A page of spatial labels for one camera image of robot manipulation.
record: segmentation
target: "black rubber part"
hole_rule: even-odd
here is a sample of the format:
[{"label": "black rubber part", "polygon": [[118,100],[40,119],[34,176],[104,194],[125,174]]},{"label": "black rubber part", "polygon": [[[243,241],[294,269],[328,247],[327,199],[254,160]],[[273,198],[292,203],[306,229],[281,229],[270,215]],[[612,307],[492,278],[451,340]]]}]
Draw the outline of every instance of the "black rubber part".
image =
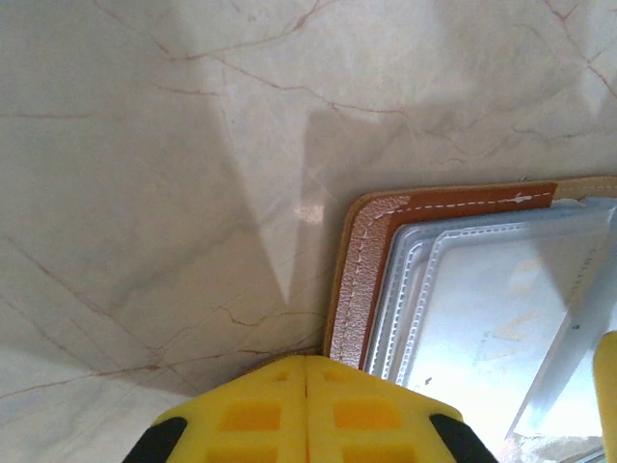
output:
[{"label": "black rubber part", "polygon": [[122,463],[166,463],[187,424],[176,417],[149,427]]},{"label": "black rubber part", "polygon": [[463,422],[438,414],[431,416],[431,423],[456,463],[498,463],[478,436]]}]

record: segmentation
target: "marble surface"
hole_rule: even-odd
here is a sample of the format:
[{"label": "marble surface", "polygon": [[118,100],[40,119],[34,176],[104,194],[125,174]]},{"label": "marble surface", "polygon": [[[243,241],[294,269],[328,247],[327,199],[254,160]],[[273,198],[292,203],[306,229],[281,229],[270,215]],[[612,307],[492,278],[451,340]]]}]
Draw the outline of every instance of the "marble surface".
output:
[{"label": "marble surface", "polygon": [[617,3],[0,5],[3,461],[321,341],[376,189],[617,174]]}]

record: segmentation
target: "yellow plastic object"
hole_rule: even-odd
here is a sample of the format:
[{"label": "yellow plastic object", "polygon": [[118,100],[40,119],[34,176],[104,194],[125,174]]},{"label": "yellow plastic object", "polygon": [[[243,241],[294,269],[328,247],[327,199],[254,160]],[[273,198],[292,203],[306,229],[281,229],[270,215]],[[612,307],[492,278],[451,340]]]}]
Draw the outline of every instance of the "yellow plastic object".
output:
[{"label": "yellow plastic object", "polygon": [[325,357],[288,357],[162,415],[169,463],[449,463],[429,417],[454,408]]},{"label": "yellow plastic object", "polygon": [[608,463],[617,463],[617,332],[602,338],[594,357],[594,379]]}]

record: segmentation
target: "white stitching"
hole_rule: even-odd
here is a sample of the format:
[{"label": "white stitching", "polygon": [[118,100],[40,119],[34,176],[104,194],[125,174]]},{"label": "white stitching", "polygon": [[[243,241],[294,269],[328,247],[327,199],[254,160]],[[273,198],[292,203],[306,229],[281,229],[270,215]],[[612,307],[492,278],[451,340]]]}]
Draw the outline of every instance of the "white stitching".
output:
[{"label": "white stitching", "polygon": [[[533,198],[539,198],[539,197],[542,197],[542,196],[550,196],[552,194],[553,193],[551,191],[548,191],[546,193],[538,193],[536,195],[528,195],[528,196],[525,196],[525,200],[526,201],[530,201]],[[364,233],[362,234],[362,238],[361,238],[361,242],[360,242],[360,247],[358,248],[358,259],[359,260],[356,261],[356,270],[354,271],[354,278],[351,281],[351,292],[349,293],[349,305],[347,307],[347,314],[345,315],[345,319],[343,320],[343,332],[342,332],[342,335],[341,335],[341,341],[342,341],[341,344],[345,345],[345,338],[346,338],[346,335],[347,335],[347,328],[349,326],[349,318],[351,317],[351,305],[352,305],[352,302],[353,302],[353,299],[354,299],[354,295],[356,294],[356,277],[360,273],[360,262],[362,262],[362,250],[364,249],[364,241],[368,238],[368,230],[373,226],[373,224],[375,223],[376,220],[381,219],[385,215],[400,214],[402,212],[408,212],[408,211],[411,211],[411,210],[432,209],[433,207],[434,208],[461,207],[461,206],[464,206],[464,205],[501,204],[501,203],[512,203],[512,202],[516,202],[516,201],[513,200],[512,198],[506,198],[506,199],[502,199],[502,200],[488,201],[488,202],[477,201],[477,202],[469,202],[469,203],[429,204],[429,205],[421,205],[421,206],[418,206],[418,207],[407,207],[405,209],[395,209],[395,210],[389,210],[387,212],[380,212],[375,217],[373,217],[370,220],[370,222],[368,222],[368,224],[366,224],[366,229],[364,230]],[[340,349],[340,352],[338,353],[338,359],[341,362],[343,361],[342,349]]]}]

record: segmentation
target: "yellow rectangular hole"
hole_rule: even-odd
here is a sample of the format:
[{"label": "yellow rectangular hole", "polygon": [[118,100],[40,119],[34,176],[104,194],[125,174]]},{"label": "yellow rectangular hole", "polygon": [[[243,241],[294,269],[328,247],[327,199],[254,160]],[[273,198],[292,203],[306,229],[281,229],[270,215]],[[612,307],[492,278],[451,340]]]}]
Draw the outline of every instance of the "yellow rectangular hole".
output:
[{"label": "yellow rectangular hole", "polygon": [[343,463],[416,463],[416,457],[409,446],[347,446]]},{"label": "yellow rectangular hole", "polygon": [[205,463],[277,463],[276,448],[210,449]]},{"label": "yellow rectangular hole", "polygon": [[240,400],[229,406],[221,431],[274,431],[281,427],[281,405],[274,400]]},{"label": "yellow rectangular hole", "polygon": [[395,429],[401,418],[394,405],[383,398],[345,398],[335,403],[335,425],[341,429]]}]

